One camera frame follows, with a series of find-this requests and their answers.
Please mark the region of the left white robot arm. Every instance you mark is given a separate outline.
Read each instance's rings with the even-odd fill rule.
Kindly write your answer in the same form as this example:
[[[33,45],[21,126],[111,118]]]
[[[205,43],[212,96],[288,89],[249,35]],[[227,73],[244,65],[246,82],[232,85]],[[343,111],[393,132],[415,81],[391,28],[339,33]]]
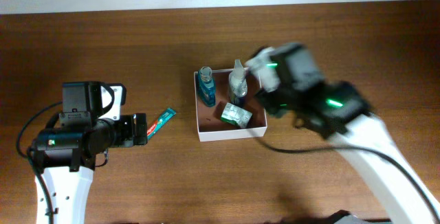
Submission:
[[[27,150],[37,223],[84,223],[97,155],[147,144],[146,130],[143,113],[107,118],[90,111],[61,112],[52,118]]]

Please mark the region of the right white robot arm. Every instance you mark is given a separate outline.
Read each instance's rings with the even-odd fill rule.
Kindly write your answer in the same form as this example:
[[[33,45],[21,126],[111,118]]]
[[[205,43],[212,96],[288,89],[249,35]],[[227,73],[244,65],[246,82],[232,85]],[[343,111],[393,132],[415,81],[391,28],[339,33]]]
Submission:
[[[293,111],[301,121],[296,128],[313,131],[327,142],[323,147],[295,150],[276,148],[263,139],[258,139],[259,144],[292,155],[336,151],[361,176],[392,223],[439,222],[439,202],[352,84],[321,82],[306,91],[261,89],[255,97],[272,115]]]

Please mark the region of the clear purple liquid bottle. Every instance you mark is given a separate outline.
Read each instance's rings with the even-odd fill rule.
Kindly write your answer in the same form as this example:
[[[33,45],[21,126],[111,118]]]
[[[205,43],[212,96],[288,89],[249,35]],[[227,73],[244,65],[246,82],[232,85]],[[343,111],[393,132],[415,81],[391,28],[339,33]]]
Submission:
[[[239,59],[234,61],[234,69],[229,74],[228,96],[233,105],[242,107],[248,93],[246,70]]]

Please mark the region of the green white soap box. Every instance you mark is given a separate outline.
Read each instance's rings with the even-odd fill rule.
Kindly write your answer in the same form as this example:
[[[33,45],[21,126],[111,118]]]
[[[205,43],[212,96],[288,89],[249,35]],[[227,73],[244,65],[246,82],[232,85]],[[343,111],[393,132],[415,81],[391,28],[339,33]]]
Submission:
[[[251,118],[251,112],[231,103],[227,103],[225,105],[225,108],[221,114],[221,121],[235,125],[239,128],[247,128]]]

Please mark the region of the white open cardboard box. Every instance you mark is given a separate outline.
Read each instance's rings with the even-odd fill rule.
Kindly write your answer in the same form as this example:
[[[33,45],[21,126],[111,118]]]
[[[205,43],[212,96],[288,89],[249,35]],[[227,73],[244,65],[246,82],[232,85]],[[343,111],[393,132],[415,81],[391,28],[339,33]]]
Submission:
[[[246,77],[248,91],[243,107],[252,113],[247,127],[239,128],[221,120],[221,114],[229,102],[228,88],[231,71],[231,69],[218,69],[212,72],[216,86],[216,104],[213,107],[207,107],[201,100],[198,94],[198,73],[193,73],[197,133],[201,142],[262,137],[267,130],[265,109],[254,98],[255,93],[261,89],[261,81],[260,78],[256,78],[252,74],[248,74]]]

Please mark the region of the teal mouthwash bottle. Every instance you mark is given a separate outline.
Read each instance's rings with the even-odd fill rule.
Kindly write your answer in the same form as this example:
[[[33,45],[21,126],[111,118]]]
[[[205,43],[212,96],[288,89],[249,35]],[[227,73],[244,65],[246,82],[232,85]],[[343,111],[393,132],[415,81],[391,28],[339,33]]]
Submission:
[[[216,86],[210,67],[202,67],[197,74],[198,90],[197,93],[207,107],[213,107],[216,104]]]

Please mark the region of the teal red toothpaste box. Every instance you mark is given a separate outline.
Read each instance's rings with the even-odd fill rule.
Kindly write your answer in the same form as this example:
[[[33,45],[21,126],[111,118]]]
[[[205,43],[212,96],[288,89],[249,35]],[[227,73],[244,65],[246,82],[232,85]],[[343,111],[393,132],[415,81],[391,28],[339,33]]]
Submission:
[[[176,111],[172,108],[165,109],[153,122],[153,124],[147,130],[147,140],[151,140],[151,138],[174,116],[176,115]]]

